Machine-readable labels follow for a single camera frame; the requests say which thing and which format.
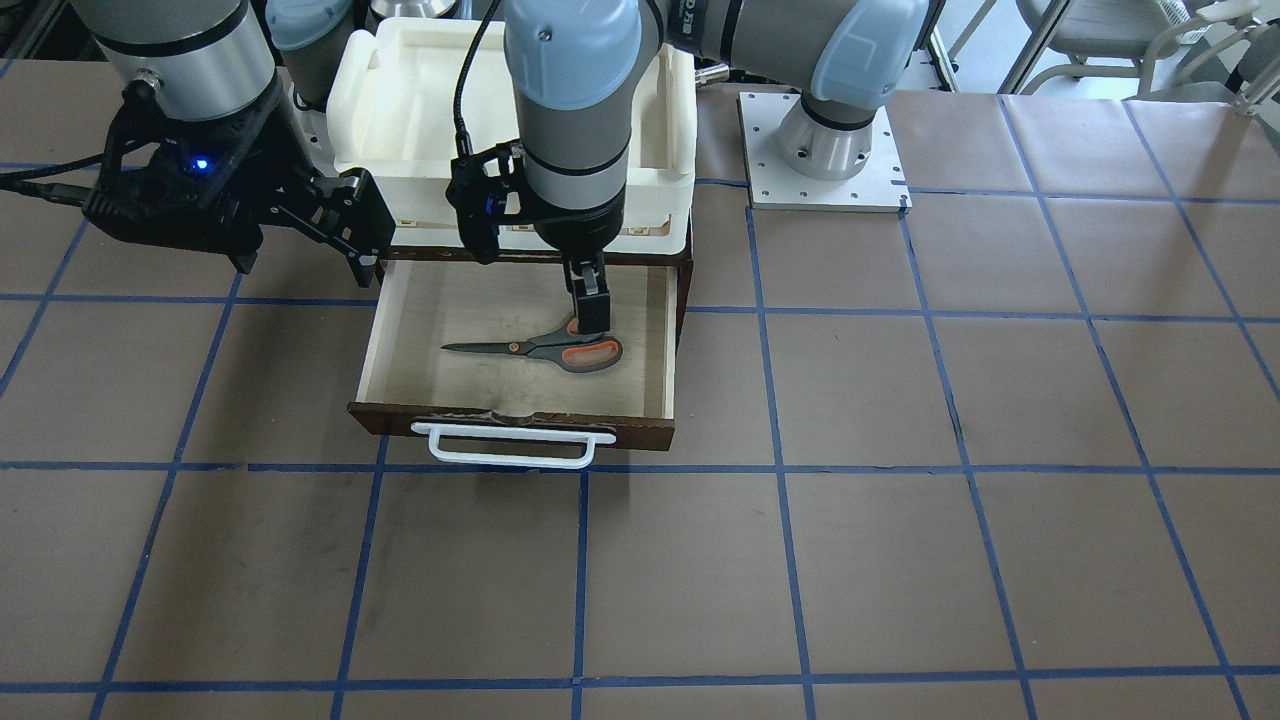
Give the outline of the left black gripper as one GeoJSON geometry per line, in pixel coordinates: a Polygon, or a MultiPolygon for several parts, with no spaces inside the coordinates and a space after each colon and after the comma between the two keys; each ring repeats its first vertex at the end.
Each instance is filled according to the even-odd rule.
{"type": "Polygon", "coordinates": [[[589,209],[561,208],[534,199],[530,218],[541,241],[564,258],[576,333],[607,333],[611,329],[611,291],[602,252],[623,227],[625,196],[614,196],[589,209]]]}

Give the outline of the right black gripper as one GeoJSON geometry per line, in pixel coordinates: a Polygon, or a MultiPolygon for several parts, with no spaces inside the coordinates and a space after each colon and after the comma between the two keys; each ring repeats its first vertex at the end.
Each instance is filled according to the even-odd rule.
{"type": "Polygon", "coordinates": [[[250,273],[262,227],[297,229],[339,252],[361,288],[387,259],[397,222],[365,168],[319,176],[282,105],[276,72],[246,108],[186,122],[157,102],[161,83],[138,72],[106,137],[95,187],[82,204],[114,240],[229,258],[250,273]]]}

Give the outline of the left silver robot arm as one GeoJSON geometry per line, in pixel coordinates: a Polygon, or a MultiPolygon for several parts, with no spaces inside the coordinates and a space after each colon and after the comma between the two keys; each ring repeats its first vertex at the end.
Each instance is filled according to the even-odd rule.
{"type": "Polygon", "coordinates": [[[877,113],[934,1],[495,1],[535,223],[563,258],[582,333],[611,327],[604,249],[625,218],[634,95],[662,47],[799,91],[777,143],[814,181],[870,158],[877,113]]]}

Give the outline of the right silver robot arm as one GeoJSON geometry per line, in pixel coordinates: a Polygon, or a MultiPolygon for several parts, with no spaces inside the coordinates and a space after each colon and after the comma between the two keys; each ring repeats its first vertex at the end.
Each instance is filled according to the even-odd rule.
{"type": "Polygon", "coordinates": [[[372,283],[396,219],[372,174],[319,168],[294,123],[321,108],[353,32],[348,1],[77,1],[125,81],[86,219],[125,243],[252,270],[265,225],[334,249],[372,283]]]}

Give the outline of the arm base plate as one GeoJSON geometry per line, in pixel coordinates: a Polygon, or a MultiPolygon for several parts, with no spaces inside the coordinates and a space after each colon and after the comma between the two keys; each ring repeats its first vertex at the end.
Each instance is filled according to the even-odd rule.
{"type": "Polygon", "coordinates": [[[899,213],[913,199],[887,108],[860,129],[832,129],[800,94],[741,92],[751,205],[790,211],[899,213]]]}

